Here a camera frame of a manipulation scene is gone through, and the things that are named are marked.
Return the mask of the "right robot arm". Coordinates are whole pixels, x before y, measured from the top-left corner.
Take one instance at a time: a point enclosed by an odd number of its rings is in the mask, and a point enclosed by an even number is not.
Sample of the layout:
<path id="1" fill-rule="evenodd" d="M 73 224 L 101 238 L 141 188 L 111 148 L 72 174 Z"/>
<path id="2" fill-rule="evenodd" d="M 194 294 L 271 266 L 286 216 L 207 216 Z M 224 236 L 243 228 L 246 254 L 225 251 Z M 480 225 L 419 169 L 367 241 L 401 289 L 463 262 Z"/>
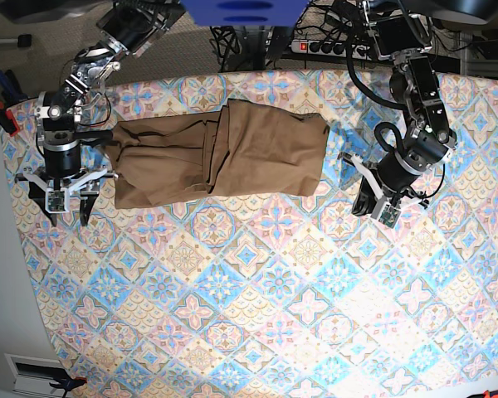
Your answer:
<path id="1" fill-rule="evenodd" d="M 179 1 L 115 1 L 98 22 L 100 41 L 74 57 L 57 91 L 40 93 L 34 146 L 44 163 L 37 170 L 24 168 L 15 179 L 28 182 L 29 198 L 52 226 L 70 212 L 73 196 L 80 199 L 80 222 L 87 226 L 101 183 L 118 177 L 104 166 L 86 168 L 81 162 L 83 147 L 105 146 L 113 138 L 104 127 L 109 115 L 98 122 L 86 119 L 99 100 L 108 98 L 106 80 L 126 56 L 140 56 L 184 13 Z"/>

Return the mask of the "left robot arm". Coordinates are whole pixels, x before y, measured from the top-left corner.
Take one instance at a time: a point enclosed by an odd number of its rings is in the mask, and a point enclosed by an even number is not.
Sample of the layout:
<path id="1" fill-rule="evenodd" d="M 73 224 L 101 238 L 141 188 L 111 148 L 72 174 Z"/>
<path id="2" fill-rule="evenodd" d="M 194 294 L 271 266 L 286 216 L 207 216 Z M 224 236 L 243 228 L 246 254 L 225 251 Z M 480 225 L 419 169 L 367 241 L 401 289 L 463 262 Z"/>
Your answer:
<path id="1" fill-rule="evenodd" d="M 418 192 L 413 184 L 433 167 L 444 166 L 457 147 L 442 102 L 439 81 L 427 51 L 432 45 L 432 24 L 421 22 L 402 1 L 359 1 L 351 17 L 352 28 L 345 41 L 349 77 L 359 91 L 373 102 L 403 113 L 406 131 L 395 124 L 378 123 L 373 135 L 385 152 L 377 163 L 356 153 L 339 158 L 362 176 L 352 213 L 370 216 L 393 228 L 410 206 L 427 208 L 431 195 Z M 391 61 L 391 100 L 369 89 L 356 75 L 353 42 L 367 39 L 382 61 Z"/>

